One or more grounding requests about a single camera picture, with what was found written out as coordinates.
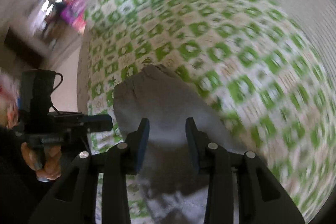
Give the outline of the person's left hand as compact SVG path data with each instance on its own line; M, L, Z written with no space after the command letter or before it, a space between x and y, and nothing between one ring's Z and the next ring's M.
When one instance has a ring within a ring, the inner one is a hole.
M37 178L56 180L62 174L60 158L62 156L59 145L47 148L45 163L41 165L41 157L28 147L27 143L21 144L21 153L26 164L35 171Z

